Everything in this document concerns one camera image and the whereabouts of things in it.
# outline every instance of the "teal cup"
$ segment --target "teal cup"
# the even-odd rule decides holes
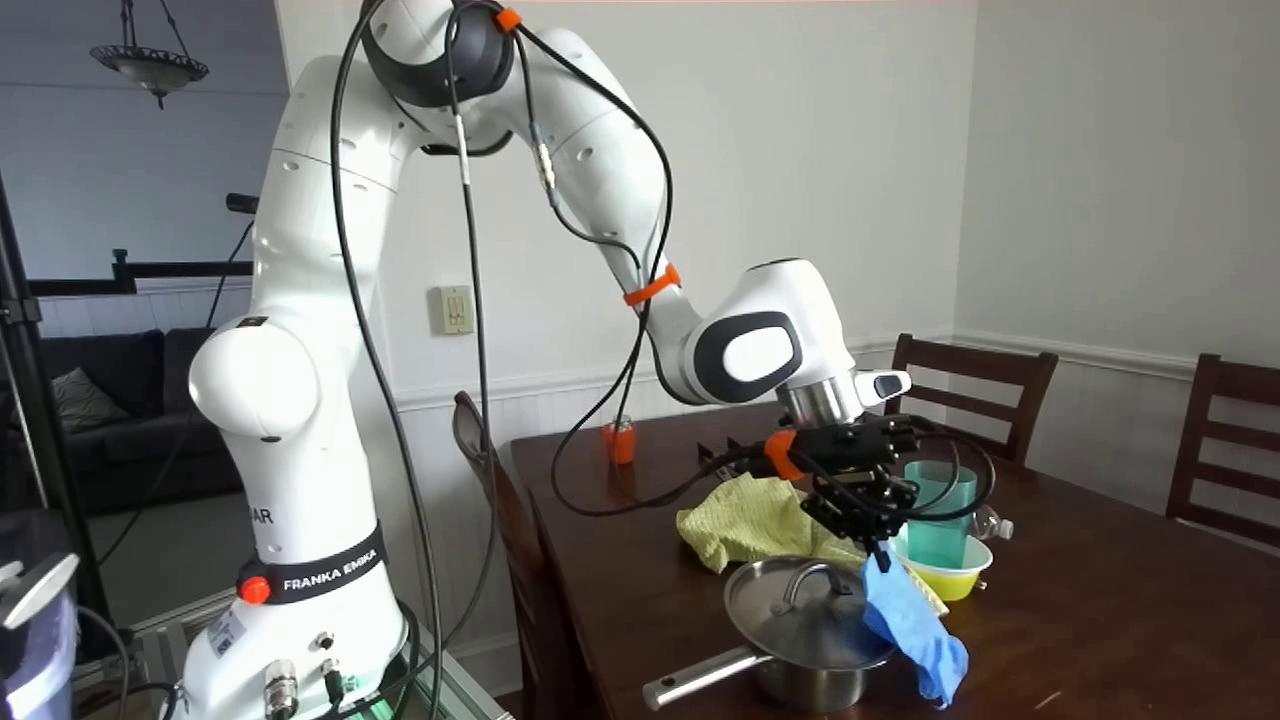
[[[902,470],[908,480],[920,487],[920,495],[915,501],[916,506],[933,501],[942,495],[951,479],[954,465],[934,460],[920,460],[908,462]],[[938,514],[959,510],[973,503],[978,475],[968,469],[960,468],[960,479],[951,492],[925,512]],[[906,556],[924,565],[959,570],[964,566],[964,547],[969,536],[970,515],[931,523],[924,520],[909,520],[911,532],[906,537]]]

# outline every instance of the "yellow towel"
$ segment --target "yellow towel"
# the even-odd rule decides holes
[[[721,483],[692,510],[676,512],[680,537],[713,573],[730,562],[751,562],[778,555],[820,557],[860,569],[867,553],[813,521],[800,501],[805,493],[778,478],[740,475]],[[911,582],[938,615],[947,606],[908,569]]]

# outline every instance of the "red button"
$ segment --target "red button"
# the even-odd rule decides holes
[[[271,585],[266,578],[255,577],[241,583],[241,600],[250,605],[262,605],[271,597]]]

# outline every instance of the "wooden table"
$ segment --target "wooden table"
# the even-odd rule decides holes
[[[652,497],[696,470],[695,442],[755,441],[777,415],[769,404],[640,423],[634,471],[613,484],[598,433],[584,432],[561,461],[564,493],[591,509]],[[558,439],[520,439],[512,452],[609,715],[796,716],[772,705],[749,673],[659,714],[645,707],[641,685],[740,642],[721,603],[724,578],[704,569],[675,529],[677,507],[700,502],[714,480],[676,507],[585,518],[552,493]],[[863,701],[836,717],[1280,717],[1280,559],[997,466],[992,505],[1018,532],[995,546],[983,573],[989,587],[951,603],[943,619],[972,657],[955,705],[928,708],[899,659],[874,670]]]

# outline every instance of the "dark sofa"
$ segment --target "dark sofa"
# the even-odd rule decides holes
[[[129,414],[127,420],[67,436],[67,454],[87,515],[138,505],[182,436],[188,413],[191,429],[182,451],[148,505],[241,491],[218,428],[195,411],[187,391],[191,361],[211,333],[183,328],[41,341],[50,379],[82,368]],[[9,446],[20,451],[20,436]]]

